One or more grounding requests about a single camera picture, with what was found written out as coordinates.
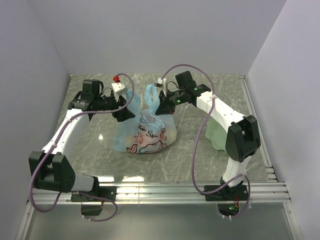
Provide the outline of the green leaf-shaped plate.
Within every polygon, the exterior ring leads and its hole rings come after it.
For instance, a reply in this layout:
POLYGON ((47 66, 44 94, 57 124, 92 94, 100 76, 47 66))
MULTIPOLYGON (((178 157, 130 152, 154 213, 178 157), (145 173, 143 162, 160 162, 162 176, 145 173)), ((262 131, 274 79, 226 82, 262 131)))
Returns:
POLYGON ((210 140, 212 147, 226 152, 227 131, 213 118, 206 123, 205 137, 210 140))

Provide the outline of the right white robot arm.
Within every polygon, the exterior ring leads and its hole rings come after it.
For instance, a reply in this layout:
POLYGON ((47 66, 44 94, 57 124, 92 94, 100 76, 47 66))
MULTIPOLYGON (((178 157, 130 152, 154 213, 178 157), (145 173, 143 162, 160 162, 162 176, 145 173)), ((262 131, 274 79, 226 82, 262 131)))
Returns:
POLYGON ((196 187, 196 190, 204 196, 220 193, 224 199, 231 200, 239 193, 243 181, 247 179, 247 165, 261 146, 258 121, 253 115, 245 116, 220 100, 214 93, 213 85, 197 84, 190 71, 177 74, 175 79, 176 91, 168 90, 164 76, 155 82, 155 85, 162 89, 156 114, 172 114, 177 105, 188 103, 207 114, 205 124, 210 119, 217 122, 226 134, 224 143, 228 155, 226 170, 216 189, 200 190, 196 187))

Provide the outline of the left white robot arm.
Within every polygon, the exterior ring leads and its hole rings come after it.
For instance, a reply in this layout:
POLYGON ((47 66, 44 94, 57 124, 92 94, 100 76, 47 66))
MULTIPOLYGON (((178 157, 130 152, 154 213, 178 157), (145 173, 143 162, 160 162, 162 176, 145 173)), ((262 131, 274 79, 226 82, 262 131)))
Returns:
POLYGON ((29 155, 31 190, 82 192, 89 201, 100 197, 97 177, 77 174, 69 163, 69 157, 94 115, 111 113, 118 121, 134 117, 127 108, 134 88, 128 89, 125 83, 117 80, 111 84, 110 95, 106 96, 103 87, 100 80, 85 79, 81 91, 68 104, 64 120, 52 139, 41 151, 33 151, 29 155))

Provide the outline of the light blue plastic bag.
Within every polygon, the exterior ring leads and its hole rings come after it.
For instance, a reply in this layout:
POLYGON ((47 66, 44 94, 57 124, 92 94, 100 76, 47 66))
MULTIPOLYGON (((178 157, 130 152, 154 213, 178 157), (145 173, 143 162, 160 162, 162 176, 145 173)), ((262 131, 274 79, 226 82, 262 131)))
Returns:
POLYGON ((113 149, 121 153, 148 154, 164 150, 177 139, 177 128, 171 114, 156 115, 160 106, 158 91, 147 85, 144 102, 147 109, 140 109, 141 98, 128 90, 126 98, 133 98, 127 109, 135 117, 117 124, 113 149))

